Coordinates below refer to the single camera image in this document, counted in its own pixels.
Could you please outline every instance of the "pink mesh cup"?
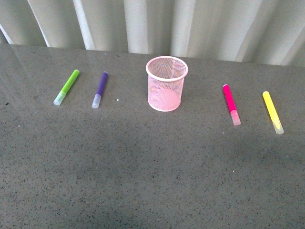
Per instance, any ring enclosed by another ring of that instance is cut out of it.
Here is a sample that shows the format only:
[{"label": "pink mesh cup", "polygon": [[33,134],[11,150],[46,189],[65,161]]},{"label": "pink mesh cup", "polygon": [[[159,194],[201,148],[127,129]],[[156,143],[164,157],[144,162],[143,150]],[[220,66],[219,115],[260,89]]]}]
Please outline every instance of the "pink mesh cup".
[{"label": "pink mesh cup", "polygon": [[148,73],[148,103],[158,111],[172,111],[179,107],[184,78],[188,67],[182,60],[159,56],[146,65]]}]

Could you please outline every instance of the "curtain fold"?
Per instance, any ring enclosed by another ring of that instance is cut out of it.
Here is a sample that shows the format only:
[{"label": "curtain fold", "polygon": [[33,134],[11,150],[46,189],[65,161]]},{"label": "curtain fold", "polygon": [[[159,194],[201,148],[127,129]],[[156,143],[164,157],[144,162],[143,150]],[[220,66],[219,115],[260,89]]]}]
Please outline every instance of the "curtain fold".
[{"label": "curtain fold", "polygon": [[305,67],[304,0],[1,0],[0,43]]}]

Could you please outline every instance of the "gray countertop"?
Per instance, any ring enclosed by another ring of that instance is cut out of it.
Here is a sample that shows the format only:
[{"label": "gray countertop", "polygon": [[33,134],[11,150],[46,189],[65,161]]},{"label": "gray countertop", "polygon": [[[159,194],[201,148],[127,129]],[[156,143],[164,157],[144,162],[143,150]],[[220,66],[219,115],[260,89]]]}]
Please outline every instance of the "gray countertop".
[{"label": "gray countertop", "polygon": [[0,228],[305,228],[305,68],[182,58],[181,105],[163,113],[153,57],[0,45]]}]

